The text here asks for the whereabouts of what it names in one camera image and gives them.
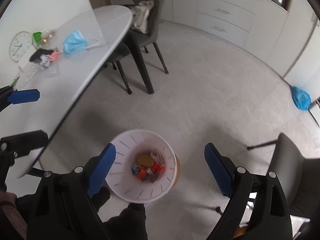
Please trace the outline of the white drawer cabinet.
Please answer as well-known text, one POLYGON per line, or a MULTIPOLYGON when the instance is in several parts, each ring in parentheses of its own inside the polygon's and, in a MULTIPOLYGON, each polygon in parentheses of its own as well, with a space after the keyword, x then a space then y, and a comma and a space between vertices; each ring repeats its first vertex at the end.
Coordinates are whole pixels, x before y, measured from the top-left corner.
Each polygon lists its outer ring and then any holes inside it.
POLYGON ((173 20, 223 38, 267 61, 288 13, 270 0, 172 0, 173 20))

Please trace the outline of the green plastic bag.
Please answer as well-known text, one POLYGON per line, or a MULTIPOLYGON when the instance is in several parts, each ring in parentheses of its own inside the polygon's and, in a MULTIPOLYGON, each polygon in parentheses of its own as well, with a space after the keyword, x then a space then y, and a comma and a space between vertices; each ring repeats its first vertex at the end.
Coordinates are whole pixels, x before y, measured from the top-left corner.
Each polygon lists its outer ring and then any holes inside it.
POLYGON ((33 33, 33 40, 37 46, 41 44, 42 33, 40 31, 33 33))

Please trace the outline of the red paper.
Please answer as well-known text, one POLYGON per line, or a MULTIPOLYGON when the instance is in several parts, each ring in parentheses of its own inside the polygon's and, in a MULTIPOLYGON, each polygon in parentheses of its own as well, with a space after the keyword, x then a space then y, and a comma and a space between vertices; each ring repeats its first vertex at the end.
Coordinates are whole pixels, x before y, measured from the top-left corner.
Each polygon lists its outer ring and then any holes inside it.
POLYGON ((146 171, 146 168, 144 166, 140 166, 139 172, 136 174, 136 177, 139 180, 144 181, 144 180, 146 180, 147 176, 148 176, 148 173, 146 171))

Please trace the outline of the white round wall clock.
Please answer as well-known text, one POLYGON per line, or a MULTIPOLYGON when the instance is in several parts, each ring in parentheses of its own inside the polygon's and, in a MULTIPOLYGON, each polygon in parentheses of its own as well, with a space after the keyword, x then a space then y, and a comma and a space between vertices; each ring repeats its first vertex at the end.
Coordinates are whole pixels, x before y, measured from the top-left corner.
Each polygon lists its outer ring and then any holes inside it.
POLYGON ((33 38, 27 31, 20 31, 17 33, 9 46, 9 56, 14 62, 20 61, 22 56, 33 45, 33 38))

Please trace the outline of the pink paper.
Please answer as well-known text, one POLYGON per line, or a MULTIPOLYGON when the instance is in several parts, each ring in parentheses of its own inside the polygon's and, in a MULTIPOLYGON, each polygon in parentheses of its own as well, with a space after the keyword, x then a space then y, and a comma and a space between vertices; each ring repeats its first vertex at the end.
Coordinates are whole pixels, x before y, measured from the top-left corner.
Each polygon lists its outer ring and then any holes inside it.
POLYGON ((49 60, 50 60, 51 62, 54 62, 54 61, 56 61, 56 60, 59 58, 59 56, 60 56, 61 54, 62 54, 62 53, 61 53, 60 51, 54 50, 54 51, 49 55, 49 60))

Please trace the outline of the blue yellow carton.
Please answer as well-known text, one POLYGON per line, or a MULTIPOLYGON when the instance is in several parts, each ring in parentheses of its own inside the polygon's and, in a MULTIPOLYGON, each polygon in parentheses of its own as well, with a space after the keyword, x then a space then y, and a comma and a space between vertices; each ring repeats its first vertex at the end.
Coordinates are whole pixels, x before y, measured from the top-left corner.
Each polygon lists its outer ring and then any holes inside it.
POLYGON ((140 172, 140 166, 135 164, 131 167, 131 172, 134 176, 136 176, 137 174, 139 174, 140 172))

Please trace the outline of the dark grey chair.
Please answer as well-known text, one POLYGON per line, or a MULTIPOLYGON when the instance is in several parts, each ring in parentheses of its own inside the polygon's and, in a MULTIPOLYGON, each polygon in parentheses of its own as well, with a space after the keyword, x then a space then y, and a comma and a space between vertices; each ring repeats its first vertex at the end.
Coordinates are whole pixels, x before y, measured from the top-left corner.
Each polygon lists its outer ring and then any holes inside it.
POLYGON ((133 4, 127 5, 133 14, 131 27, 124 39, 107 59, 107 62, 111 63, 114 68, 119 70, 128 94, 131 94, 132 91, 120 62, 122 58, 128 55, 132 55, 140 75, 143 78, 147 92, 149 94, 154 93, 149 74, 146 70, 144 59, 140 51, 143 48, 145 52, 148 53, 149 51, 146 48, 147 45, 152 44, 154 46, 163 66, 163 70, 168 74, 167 66, 157 44, 159 23, 164 1, 165 0, 133 0, 133 4))

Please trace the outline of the red paper ball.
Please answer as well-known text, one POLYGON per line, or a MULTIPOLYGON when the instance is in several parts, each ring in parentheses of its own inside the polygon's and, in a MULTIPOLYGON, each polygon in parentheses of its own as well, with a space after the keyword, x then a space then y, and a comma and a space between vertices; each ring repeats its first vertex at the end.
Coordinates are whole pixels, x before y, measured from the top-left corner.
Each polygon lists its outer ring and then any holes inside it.
POLYGON ((151 170, 153 173, 161 173, 162 171, 164 171, 164 166, 158 163, 154 163, 153 166, 151 167, 151 170))

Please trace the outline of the grey newspaper ball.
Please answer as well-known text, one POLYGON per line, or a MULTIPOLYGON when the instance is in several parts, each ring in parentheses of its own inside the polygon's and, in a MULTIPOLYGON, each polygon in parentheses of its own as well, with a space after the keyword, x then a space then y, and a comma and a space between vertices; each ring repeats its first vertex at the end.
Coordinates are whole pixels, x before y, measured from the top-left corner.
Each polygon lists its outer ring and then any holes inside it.
POLYGON ((48 68, 51 64, 51 60, 50 60, 50 55, 48 54, 42 54, 40 56, 40 62, 39 62, 39 65, 42 67, 42 68, 48 68))

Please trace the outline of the blue face mask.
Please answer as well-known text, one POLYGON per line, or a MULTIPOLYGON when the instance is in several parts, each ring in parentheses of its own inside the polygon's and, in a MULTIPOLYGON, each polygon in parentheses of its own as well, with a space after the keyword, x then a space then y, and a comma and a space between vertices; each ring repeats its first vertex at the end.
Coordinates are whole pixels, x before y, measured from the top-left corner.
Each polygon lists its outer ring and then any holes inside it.
POLYGON ((99 46, 99 40, 87 40, 79 30, 71 32, 63 42, 63 54, 65 57, 78 55, 86 50, 99 46))

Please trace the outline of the clear plastic cup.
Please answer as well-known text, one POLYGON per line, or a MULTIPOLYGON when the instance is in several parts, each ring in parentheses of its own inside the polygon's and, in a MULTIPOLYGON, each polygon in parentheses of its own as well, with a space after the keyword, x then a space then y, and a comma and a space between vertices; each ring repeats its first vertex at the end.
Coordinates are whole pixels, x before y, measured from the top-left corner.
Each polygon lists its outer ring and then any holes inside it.
POLYGON ((29 63, 23 68, 23 74, 21 75, 22 83, 24 86, 31 83, 32 79, 42 75, 45 70, 43 66, 38 63, 29 63))

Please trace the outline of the clear plastic snack bag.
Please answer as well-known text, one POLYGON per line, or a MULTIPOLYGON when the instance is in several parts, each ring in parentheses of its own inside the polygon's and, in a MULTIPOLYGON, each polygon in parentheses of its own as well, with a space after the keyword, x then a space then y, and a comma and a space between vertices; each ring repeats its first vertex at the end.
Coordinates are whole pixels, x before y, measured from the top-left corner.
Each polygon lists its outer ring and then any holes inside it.
POLYGON ((165 160, 164 158, 162 157, 162 155, 156 151, 156 150, 152 150, 150 152, 150 157, 160 166, 163 166, 165 167, 165 160))

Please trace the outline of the beige cloth on chair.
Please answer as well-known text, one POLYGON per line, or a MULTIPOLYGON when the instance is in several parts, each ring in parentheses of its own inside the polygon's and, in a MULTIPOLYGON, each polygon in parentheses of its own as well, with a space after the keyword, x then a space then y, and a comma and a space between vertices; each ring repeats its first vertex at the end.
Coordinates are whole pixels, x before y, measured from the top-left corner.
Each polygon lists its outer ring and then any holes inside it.
POLYGON ((131 28, 143 34, 149 33, 148 18, 155 3, 153 0, 141 1, 138 5, 131 7, 131 13, 133 15, 133 21, 131 28))

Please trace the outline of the brown cardboard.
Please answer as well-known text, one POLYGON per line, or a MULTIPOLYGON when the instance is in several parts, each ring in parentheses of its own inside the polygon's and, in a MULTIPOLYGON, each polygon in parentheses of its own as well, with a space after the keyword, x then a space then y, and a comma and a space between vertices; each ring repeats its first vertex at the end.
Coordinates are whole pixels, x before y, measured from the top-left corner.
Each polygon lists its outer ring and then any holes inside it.
POLYGON ((151 168, 155 161, 150 157, 150 153, 141 153, 137 156, 137 165, 151 168))

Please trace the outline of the clear bag with snack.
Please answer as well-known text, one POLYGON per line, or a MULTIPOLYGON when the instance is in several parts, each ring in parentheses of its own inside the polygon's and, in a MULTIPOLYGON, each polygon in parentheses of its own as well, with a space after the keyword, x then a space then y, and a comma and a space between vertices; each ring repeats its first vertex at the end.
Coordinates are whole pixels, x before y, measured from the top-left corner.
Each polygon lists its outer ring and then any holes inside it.
POLYGON ((58 40, 56 30, 44 30, 41 33, 40 48, 54 49, 58 40))

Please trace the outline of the blue plastic bag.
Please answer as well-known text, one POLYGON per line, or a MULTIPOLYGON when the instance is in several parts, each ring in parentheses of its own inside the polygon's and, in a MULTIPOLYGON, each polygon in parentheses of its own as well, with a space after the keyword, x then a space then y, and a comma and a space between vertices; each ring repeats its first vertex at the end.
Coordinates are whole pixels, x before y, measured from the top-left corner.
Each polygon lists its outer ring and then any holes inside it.
POLYGON ((301 90, 298 87, 292 87, 291 94, 292 100, 298 109, 302 111, 309 110, 311 106, 311 97, 306 91, 301 90))

